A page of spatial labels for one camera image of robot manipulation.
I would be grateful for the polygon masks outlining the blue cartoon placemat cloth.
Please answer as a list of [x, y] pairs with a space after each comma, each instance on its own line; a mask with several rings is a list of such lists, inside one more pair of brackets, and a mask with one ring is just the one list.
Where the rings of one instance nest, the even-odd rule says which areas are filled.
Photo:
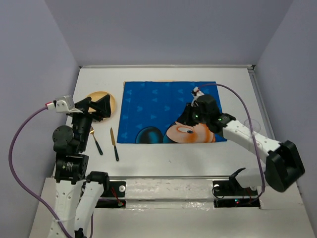
[[187, 126], [177, 122], [191, 94], [199, 87], [204, 94], [212, 95], [221, 106], [214, 82], [125, 82], [118, 143], [214, 143], [226, 141], [209, 131], [204, 124]]

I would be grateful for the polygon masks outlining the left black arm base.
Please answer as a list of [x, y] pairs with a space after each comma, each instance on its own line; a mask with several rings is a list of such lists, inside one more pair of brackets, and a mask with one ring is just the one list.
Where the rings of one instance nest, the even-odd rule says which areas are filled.
[[126, 207], [126, 181], [110, 180], [109, 189], [104, 191], [95, 208], [123, 209]]

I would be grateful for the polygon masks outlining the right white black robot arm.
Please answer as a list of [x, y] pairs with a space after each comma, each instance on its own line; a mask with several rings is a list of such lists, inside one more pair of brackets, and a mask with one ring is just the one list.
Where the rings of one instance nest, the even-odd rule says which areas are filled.
[[201, 95], [187, 103], [177, 121], [188, 126], [205, 124], [214, 134], [255, 154], [265, 164], [260, 172], [260, 185], [285, 192], [305, 173], [300, 154], [293, 142], [279, 142], [252, 132], [250, 127], [244, 126], [234, 116], [220, 112], [211, 95]]

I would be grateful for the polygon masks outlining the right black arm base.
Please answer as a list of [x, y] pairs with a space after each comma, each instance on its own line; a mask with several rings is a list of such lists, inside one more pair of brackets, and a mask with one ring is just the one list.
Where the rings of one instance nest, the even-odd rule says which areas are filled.
[[227, 180], [212, 181], [211, 192], [215, 208], [261, 208], [257, 190], [251, 190], [250, 187], [243, 188], [236, 180], [244, 170], [245, 168], [238, 169]]

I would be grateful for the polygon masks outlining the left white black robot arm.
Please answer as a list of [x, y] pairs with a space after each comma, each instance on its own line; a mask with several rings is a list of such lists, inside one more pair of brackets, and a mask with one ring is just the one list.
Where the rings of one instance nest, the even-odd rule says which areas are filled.
[[55, 162], [55, 205], [50, 238], [85, 238], [92, 224], [100, 196], [109, 192], [105, 172], [86, 173], [89, 157], [84, 154], [91, 125], [111, 115], [110, 95], [93, 101], [87, 97], [75, 103], [71, 96], [56, 98], [46, 104], [48, 110], [72, 118], [70, 126], [62, 125], [53, 132]]

